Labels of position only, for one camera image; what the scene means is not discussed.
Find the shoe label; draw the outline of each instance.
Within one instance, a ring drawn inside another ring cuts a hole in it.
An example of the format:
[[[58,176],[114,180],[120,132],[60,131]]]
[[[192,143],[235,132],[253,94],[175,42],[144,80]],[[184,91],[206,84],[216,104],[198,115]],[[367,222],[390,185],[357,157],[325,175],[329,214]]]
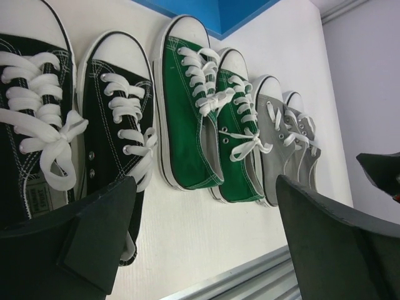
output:
[[[33,218],[53,210],[48,183],[41,178],[27,183],[26,198]]]

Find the canvas shoe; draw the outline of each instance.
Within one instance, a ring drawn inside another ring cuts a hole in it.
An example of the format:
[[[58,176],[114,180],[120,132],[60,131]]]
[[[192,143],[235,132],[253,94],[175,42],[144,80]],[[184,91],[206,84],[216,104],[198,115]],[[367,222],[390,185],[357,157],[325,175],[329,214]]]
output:
[[[276,179],[280,174],[293,176],[297,168],[288,164],[296,148],[296,136],[290,133],[283,121],[283,96],[279,81],[270,75],[263,75],[253,83],[251,96],[255,100],[257,125],[263,144],[272,144],[272,150],[263,154],[254,148],[254,167],[264,188],[265,198],[259,204],[277,206]]]
[[[79,111],[89,120],[84,135],[87,194],[124,176],[137,182],[121,257],[121,264],[127,265],[136,257],[144,189],[151,179],[157,144],[153,75],[139,42],[121,31],[98,37],[79,65],[77,94]]]
[[[303,158],[298,165],[297,181],[316,191],[316,164],[321,156],[321,150],[315,141],[315,123],[311,117],[304,113],[303,99],[298,92],[287,92],[284,98],[288,106],[285,120],[290,127],[290,131],[295,131],[309,139],[309,144],[306,145],[306,148],[301,149],[294,155],[295,165],[298,165],[297,162],[299,160],[297,158],[304,152]]]
[[[0,229],[74,201],[69,143],[88,124],[71,110],[75,76],[53,9],[41,0],[0,1]]]
[[[253,149],[269,153],[272,145],[262,144],[257,112],[251,99],[252,86],[242,54],[223,49],[217,75],[217,92],[234,90],[231,102],[219,112],[219,152],[224,183],[211,189],[215,199],[226,203],[249,202],[264,197],[254,170]]]
[[[159,166],[174,188],[210,188],[224,180],[216,110],[233,92],[215,93],[219,60],[206,28],[191,16],[175,17],[154,45]]]

